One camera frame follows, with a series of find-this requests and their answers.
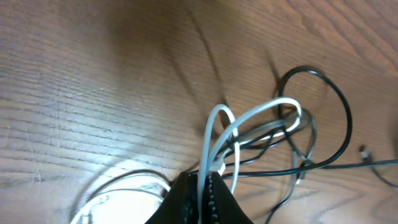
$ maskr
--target wood grain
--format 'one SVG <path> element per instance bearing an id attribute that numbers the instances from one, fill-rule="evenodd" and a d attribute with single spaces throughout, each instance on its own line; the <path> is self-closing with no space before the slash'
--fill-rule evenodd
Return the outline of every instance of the wood grain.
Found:
<path id="1" fill-rule="evenodd" d="M 129 170 L 173 179 L 199 160 L 214 105 L 242 114 L 297 65 L 324 70 L 350 102 L 353 138 L 336 163 L 358 162 L 361 144 L 398 156 L 397 1 L 5 0 L 2 12 L 0 223 L 68 223 Z M 337 96 L 309 75 L 286 93 L 319 123 L 314 159 L 332 155 L 346 125 Z M 282 169 L 289 155 L 282 145 L 242 170 Z M 395 167 L 381 172 L 398 181 Z M 236 198 L 262 223 L 285 181 L 241 179 Z M 367 169 L 314 170 L 272 222 L 397 223 L 397 203 Z"/>

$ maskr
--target black object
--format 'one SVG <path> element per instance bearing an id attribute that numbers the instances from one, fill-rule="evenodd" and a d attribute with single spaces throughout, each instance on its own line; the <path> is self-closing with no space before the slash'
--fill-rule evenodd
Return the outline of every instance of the black object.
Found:
<path id="1" fill-rule="evenodd" d="M 217 172 L 206 178 L 202 205 L 203 224 L 253 224 Z M 182 172 L 146 224 L 197 224 L 197 208 L 197 174 Z"/>

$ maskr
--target wooden table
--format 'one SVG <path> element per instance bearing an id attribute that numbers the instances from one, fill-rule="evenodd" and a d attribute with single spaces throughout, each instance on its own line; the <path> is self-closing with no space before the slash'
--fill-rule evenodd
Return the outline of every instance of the wooden table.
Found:
<path id="1" fill-rule="evenodd" d="M 395 0 L 5 0 L 1 17 L 0 223 L 68 223 L 82 196 L 129 170 L 175 178 L 199 160 L 214 105 L 239 116 L 297 65 L 325 71 L 350 102 L 353 137 L 337 164 L 359 162 L 361 144 L 377 160 L 398 156 Z M 310 75 L 286 95 L 318 121 L 314 160 L 332 155 L 346 127 L 337 96 Z M 289 152 L 242 170 L 286 168 Z M 379 169 L 398 181 L 397 167 Z M 239 180 L 255 223 L 287 178 Z M 397 207 L 368 169 L 313 170 L 272 222 L 397 223 Z"/>

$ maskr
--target wooden surface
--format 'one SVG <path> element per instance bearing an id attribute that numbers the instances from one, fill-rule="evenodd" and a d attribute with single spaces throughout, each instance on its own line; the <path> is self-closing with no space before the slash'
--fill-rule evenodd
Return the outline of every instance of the wooden surface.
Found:
<path id="1" fill-rule="evenodd" d="M 398 156 L 395 0 L 1 5 L 0 223 L 68 223 L 80 198 L 129 170 L 173 179 L 199 160 L 214 105 L 241 115 L 297 65 L 324 70 L 351 104 L 353 137 L 337 163 L 358 162 L 361 144 L 378 160 Z M 337 96 L 309 75 L 286 91 L 314 113 L 314 159 L 326 159 L 344 137 Z M 308 133 L 295 139 L 304 147 Z M 289 159 L 282 145 L 242 170 Z M 396 167 L 380 170 L 398 181 Z M 236 199 L 263 223 L 286 180 L 240 179 Z M 272 223 L 397 223 L 397 207 L 397 192 L 367 169 L 314 170 Z"/>

